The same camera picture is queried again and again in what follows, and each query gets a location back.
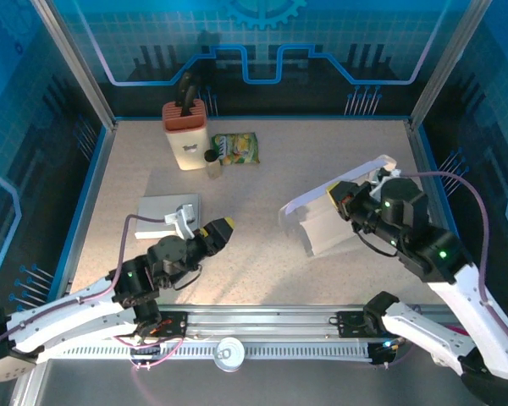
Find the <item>small bottle with black cap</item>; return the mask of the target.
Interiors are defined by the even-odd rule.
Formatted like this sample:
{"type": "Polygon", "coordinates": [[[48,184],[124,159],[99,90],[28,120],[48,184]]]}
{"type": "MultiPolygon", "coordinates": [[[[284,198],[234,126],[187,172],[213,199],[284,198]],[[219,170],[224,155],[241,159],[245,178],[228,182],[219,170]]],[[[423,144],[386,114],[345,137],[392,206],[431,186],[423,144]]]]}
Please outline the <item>small bottle with black cap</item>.
{"type": "Polygon", "coordinates": [[[207,176],[210,179],[218,178],[222,174],[221,162],[217,151],[210,149],[205,151],[204,160],[207,176]]]}

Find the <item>aluminium frame post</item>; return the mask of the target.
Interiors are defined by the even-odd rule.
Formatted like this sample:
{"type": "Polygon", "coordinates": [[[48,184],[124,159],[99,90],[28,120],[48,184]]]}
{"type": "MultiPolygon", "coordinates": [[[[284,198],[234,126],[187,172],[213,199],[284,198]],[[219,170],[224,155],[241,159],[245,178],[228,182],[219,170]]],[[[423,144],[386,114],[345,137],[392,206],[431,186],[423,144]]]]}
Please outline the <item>aluminium frame post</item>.
{"type": "Polygon", "coordinates": [[[102,125],[106,130],[114,131],[116,118],[112,109],[53,1],[30,0],[30,3],[37,11],[47,32],[52,37],[102,125]]]}
{"type": "Polygon", "coordinates": [[[493,0],[470,0],[448,45],[437,62],[433,74],[429,78],[422,94],[418,98],[416,106],[411,112],[411,131],[418,130],[423,120],[427,117],[430,108],[433,106],[447,79],[450,77],[452,70],[460,60],[462,53],[464,53],[492,1],[493,0]]]}

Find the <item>yellow green snack bag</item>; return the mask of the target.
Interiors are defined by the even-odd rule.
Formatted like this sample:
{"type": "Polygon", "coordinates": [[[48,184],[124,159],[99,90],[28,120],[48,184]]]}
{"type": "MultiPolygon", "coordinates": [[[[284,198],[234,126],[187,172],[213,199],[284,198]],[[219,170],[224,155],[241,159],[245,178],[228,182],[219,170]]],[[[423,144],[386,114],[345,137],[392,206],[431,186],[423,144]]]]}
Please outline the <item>yellow green snack bag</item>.
{"type": "Polygon", "coordinates": [[[211,142],[224,166],[260,162],[258,139],[254,132],[216,134],[211,142]]]}

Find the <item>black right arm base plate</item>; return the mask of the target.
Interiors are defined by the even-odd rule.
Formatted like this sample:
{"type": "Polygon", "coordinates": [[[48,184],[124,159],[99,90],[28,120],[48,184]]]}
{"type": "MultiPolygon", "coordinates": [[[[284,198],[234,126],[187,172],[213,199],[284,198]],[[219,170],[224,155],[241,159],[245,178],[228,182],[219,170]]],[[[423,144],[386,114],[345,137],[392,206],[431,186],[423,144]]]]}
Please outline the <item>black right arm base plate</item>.
{"type": "Polygon", "coordinates": [[[397,338],[398,335],[382,329],[376,321],[362,311],[338,311],[329,317],[329,324],[336,326],[340,338],[397,338]]]}

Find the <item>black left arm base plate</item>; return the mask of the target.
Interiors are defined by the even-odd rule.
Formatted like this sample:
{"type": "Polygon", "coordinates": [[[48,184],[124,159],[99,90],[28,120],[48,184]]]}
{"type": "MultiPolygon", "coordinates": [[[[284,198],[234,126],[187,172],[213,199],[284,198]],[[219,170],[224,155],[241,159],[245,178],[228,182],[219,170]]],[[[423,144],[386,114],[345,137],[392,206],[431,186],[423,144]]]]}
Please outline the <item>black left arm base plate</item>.
{"type": "Polygon", "coordinates": [[[145,340],[148,338],[185,337],[188,313],[185,311],[160,311],[159,315],[135,319],[133,332],[119,334],[119,338],[145,340]]]}

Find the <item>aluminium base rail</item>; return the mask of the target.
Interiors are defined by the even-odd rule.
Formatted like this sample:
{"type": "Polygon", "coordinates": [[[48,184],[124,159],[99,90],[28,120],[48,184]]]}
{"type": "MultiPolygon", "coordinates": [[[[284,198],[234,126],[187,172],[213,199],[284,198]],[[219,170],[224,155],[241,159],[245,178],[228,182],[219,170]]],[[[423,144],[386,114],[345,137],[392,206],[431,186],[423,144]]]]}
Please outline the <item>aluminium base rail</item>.
{"type": "Polygon", "coordinates": [[[336,326],[329,324],[329,317],[338,311],[362,311],[350,307],[333,309],[320,306],[268,308],[264,306],[194,306],[173,305],[159,307],[154,301],[123,308],[121,304],[76,299],[63,303],[52,303],[31,310],[23,317],[29,334],[39,336],[45,343],[54,337],[62,337],[75,329],[85,328],[91,332],[102,332],[111,328],[108,334],[118,336],[133,332],[135,319],[159,315],[160,311],[185,311],[188,321],[185,336],[214,335],[217,333],[240,335],[306,335],[311,330],[313,337],[323,334],[337,334],[336,326]]]}

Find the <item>cream knife block, brown top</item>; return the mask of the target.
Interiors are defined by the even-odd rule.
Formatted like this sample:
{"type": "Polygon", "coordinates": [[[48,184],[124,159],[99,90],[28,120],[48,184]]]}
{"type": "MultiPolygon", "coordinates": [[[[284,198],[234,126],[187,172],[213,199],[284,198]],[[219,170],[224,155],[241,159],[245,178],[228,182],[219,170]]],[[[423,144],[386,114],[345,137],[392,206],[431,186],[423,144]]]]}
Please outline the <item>cream knife block, brown top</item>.
{"type": "Polygon", "coordinates": [[[203,169],[204,153],[211,148],[205,103],[195,99],[190,115],[181,116],[181,112],[173,101],[163,105],[163,131],[181,170],[203,169]]]}

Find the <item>white paper box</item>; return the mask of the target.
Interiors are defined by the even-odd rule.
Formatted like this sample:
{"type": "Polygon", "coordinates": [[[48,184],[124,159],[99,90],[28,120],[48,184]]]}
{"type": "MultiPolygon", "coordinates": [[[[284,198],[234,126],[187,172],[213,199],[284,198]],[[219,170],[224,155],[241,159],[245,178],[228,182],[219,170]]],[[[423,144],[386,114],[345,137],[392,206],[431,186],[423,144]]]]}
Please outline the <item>white paper box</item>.
{"type": "Polygon", "coordinates": [[[167,236],[178,236],[174,225],[167,225],[164,217],[175,213],[181,205],[192,204],[196,220],[190,225],[195,232],[200,227],[199,194],[147,196],[139,200],[138,213],[140,217],[157,219],[157,222],[137,220],[135,237],[137,239],[161,239],[167,236]]]}
{"type": "Polygon", "coordinates": [[[350,224],[341,219],[331,202],[327,188],[339,181],[368,182],[375,188],[375,198],[378,199],[379,171],[383,168],[391,173],[396,166],[395,159],[381,155],[295,197],[279,210],[280,227],[286,235],[295,236],[302,242],[307,256],[322,254],[354,236],[350,224]]]}

